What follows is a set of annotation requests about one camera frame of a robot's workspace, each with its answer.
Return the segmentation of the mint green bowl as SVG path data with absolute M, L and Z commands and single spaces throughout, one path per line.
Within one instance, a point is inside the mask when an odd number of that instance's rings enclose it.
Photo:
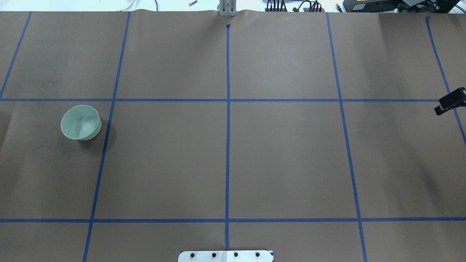
M 68 139 L 87 141 L 93 139 L 102 129 L 98 111 L 88 105 L 70 108 L 61 119 L 60 130 Z

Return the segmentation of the black equipment box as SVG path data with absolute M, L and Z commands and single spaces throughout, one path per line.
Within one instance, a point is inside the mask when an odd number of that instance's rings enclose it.
M 449 13 L 459 0 L 344 0 L 347 13 Z

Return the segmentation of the metal stand post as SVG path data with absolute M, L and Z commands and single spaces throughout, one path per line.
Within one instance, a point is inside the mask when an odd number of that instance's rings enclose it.
M 220 17 L 235 17 L 237 15 L 236 0 L 220 0 L 218 13 Z

